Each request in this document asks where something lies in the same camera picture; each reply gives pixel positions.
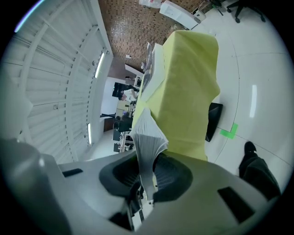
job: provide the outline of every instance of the fluorescent light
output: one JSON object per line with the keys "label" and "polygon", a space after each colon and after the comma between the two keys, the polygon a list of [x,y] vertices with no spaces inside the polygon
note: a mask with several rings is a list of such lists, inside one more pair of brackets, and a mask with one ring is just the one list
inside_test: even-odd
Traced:
{"label": "fluorescent light", "polygon": [[250,108],[250,117],[254,118],[257,102],[257,87],[252,85],[252,98],[251,98],[251,108]]}
{"label": "fluorescent light", "polygon": [[98,76],[98,73],[99,73],[99,70],[100,70],[100,66],[102,64],[103,57],[104,57],[104,53],[102,53],[101,58],[100,58],[100,61],[98,63],[97,70],[96,70],[96,73],[95,73],[95,78],[97,78],[97,76]]}
{"label": "fluorescent light", "polygon": [[38,6],[42,4],[45,0],[38,1],[21,19],[21,21],[17,24],[17,27],[15,28],[14,32],[17,33],[18,30],[22,27],[22,25],[26,22],[26,20],[29,18],[29,16],[33,13],[34,10],[37,9]]}
{"label": "fluorescent light", "polygon": [[91,139],[91,124],[88,124],[88,136],[89,136],[89,144],[92,143],[92,139]]}

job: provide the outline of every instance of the yellow fabric cover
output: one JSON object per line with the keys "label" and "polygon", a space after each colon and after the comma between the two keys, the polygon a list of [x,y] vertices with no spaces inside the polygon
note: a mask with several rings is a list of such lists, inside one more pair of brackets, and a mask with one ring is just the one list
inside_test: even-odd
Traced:
{"label": "yellow fabric cover", "polygon": [[216,83],[217,41],[208,34],[181,30],[169,36],[163,49],[165,80],[147,102],[140,99],[140,90],[133,127],[144,107],[149,107],[169,140],[168,151],[207,160],[204,141],[208,110],[220,93]]}

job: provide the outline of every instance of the brown patterned wall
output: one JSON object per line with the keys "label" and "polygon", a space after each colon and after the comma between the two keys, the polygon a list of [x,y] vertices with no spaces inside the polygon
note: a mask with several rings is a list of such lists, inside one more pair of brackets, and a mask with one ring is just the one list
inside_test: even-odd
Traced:
{"label": "brown patterned wall", "polygon": [[128,76],[135,80],[136,75],[130,71],[127,71],[124,66],[124,61],[120,60],[119,58],[115,57],[112,60],[108,76],[112,78],[118,78],[125,80],[125,77]]}
{"label": "brown patterned wall", "polygon": [[[203,0],[170,0],[189,12]],[[147,42],[163,44],[175,21],[159,9],[139,5],[139,0],[99,0],[108,39],[115,57],[140,70],[146,59]]]}

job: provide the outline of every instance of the person's leg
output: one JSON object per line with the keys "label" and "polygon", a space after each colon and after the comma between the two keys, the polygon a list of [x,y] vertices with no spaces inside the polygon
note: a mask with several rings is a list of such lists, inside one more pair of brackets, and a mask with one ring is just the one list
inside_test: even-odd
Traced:
{"label": "person's leg", "polygon": [[239,166],[239,176],[270,200],[281,194],[275,177],[269,170],[266,162],[256,154],[256,147],[247,142],[244,147],[244,158]]}

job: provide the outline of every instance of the stack of paper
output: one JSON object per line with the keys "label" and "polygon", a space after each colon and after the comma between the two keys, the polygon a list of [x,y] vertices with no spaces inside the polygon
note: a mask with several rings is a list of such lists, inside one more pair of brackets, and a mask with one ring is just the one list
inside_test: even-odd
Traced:
{"label": "stack of paper", "polygon": [[149,108],[144,108],[130,135],[137,152],[141,183],[148,200],[151,200],[155,193],[153,162],[159,153],[167,149],[169,142],[151,117]]}
{"label": "stack of paper", "polygon": [[155,44],[151,58],[152,65],[144,74],[142,86],[141,99],[145,102],[149,100],[165,79],[164,49],[162,45]]}

